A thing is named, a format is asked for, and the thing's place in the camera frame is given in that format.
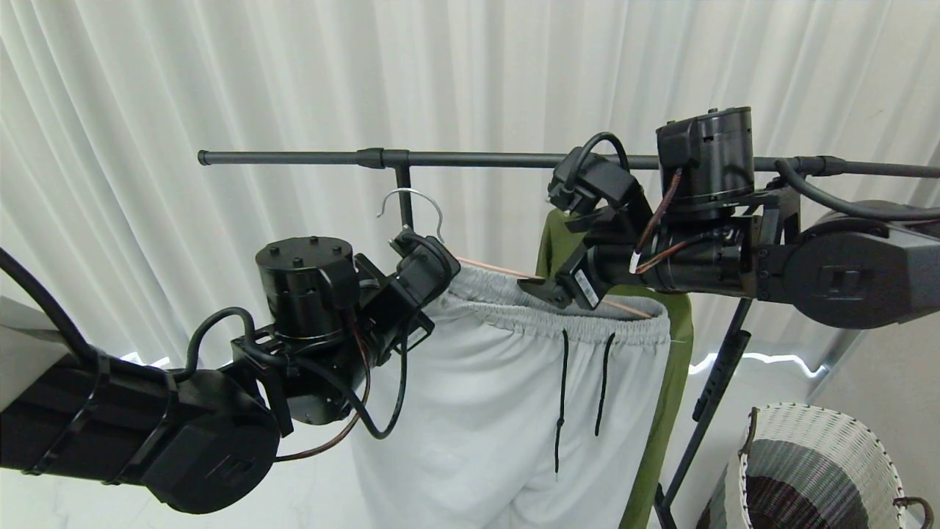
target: woven basket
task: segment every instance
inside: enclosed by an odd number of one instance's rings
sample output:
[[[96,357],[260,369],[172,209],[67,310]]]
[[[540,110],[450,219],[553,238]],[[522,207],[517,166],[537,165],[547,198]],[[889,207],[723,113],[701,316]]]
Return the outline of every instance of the woven basket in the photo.
[[[804,404],[753,408],[698,529],[904,529],[901,478],[856,419]]]

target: robotic arm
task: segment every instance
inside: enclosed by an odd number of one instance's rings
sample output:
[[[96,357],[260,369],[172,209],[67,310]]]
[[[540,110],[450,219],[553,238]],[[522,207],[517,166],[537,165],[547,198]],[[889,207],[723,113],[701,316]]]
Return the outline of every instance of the robotic arm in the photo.
[[[592,153],[601,141],[613,143],[618,155]],[[601,133],[567,155],[366,149],[203,151],[198,159],[203,165],[394,168],[399,187],[410,185],[410,167],[417,166],[555,168],[549,200],[571,214],[568,225],[585,233],[584,242],[552,278],[520,286],[558,307],[576,303],[592,309],[613,286],[631,284],[787,303],[846,329],[940,310],[937,208],[849,203],[805,180],[841,172],[940,178],[940,168],[830,156],[755,158],[749,108],[669,123],[657,131],[657,143],[658,156],[628,156],[615,136]],[[656,168],[665,192],[653,211],[630,171]],[[756,170],[779,176],[755,190]],[[801,194],[834,210],[802,232]],[[606,205],[598,208],[602,200]],[[240,500],[276,460],[328,447],[278,457],[291,420],[323,425],[355,411],[369,433],[383,439],[401,409],[409,338],[433,330],[422,309],[460,271],[438,239],[407,227],[413,225],[407,196],[401,204],[406,227],[392,241],[402,258],[395,274],[384,275],[339,239],[269,244],[256,263],[274,322],[256,329],[244,309],[219,311],[196,330],[186,366],[175,372],[122,361],[86,343],[52,296],[0,249],[0,267],[52,324],[0,298],[0,371],[5,377],[25,375],[24,359],[46,361],[32,366],[41,373],[35,381],[4,384],[0,466],[141,485],[179,511],[208,513]],[[744,313],[746,307],[734,320],[739,331]],[[231,341],[233,362],[219,370],[196,369],[202,336],[232,315],[244,325],[243,336]],[[389,426],[379,430],[365,408],[369,370],[393,351],[401,354],[399,399]],[[360,399],[353,388],[363,379]],[[674,495],[670,488],[667,499]]]

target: black drawstring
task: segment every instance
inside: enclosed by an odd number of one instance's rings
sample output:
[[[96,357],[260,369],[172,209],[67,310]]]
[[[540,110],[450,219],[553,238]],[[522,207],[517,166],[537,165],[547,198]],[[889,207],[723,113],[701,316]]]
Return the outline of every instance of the black drawstring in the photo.
[[[597,405],[597,423],[594,424],[594,437],[601,435],[601,416],[603,415],[603,398],[607,393],[607,361],[610,360],[610,345],[614,343],[614,333],[607,338],[607,345],[603,348],[603,374],[601,377],[601,402]]]
[[[565,381],[568,378],[568,331],[561,330],[565,340],[565,356],[561,361],[561,402],[558,405],[558,422],[555,423],[555,474],[558,474],[558,446],[561,444],[561,426],[565,424]]]

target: green sleeve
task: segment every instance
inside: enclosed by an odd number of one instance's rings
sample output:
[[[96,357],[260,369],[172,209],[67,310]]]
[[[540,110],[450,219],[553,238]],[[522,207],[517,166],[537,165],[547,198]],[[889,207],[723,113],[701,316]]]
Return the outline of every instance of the green sleeve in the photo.
[[[536,263],[536,275],[549,277],[557,272],[581,243],[584,235],[571,233],[565,226],[567,217],[553,210],[545,219]],[[646,527],[652,510],[656,485],[666,457],[669,436],[676,423],[689,362],[692,359],[692,303],[685,294],[661,294],[639,286],[619,286],[610,291],[614,296],[651,297],[666,306],[669,313],[672,346],[659,392],[659,402],[653,415],[652,428],[647,437],[646,448],[634,478],[630,499],[620,520],[620,529]]]

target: white curtain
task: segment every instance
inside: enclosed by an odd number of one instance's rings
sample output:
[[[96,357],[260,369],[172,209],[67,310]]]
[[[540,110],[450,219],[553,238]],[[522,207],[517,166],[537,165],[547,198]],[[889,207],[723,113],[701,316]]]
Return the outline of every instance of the white curtain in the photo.
[[[753,107],[758,155],[928,163],[940,2],[2,0],[2,244],[112,354],[179,364],[227,305],[270,321],[253,257],[349,240],[390,270],[390,172],[203,168],[196,151],[566,152],[710,107]],[[534,269],[547,170],[415,169],[455,253]],[[656,175],[639,175],[651,201]],[[935,183],[846,175],[846,199],[937,203]],[[806,223],[822,208],[804,203]],[[432,209],[415,202],[430,233]],[[5,289],[9,282],[5,280]],[[696,296],[696,359],[734,300]],[[835,336],[759,304],[752,350],[811,366]],[[233,323],[203,365],[227,361]]]

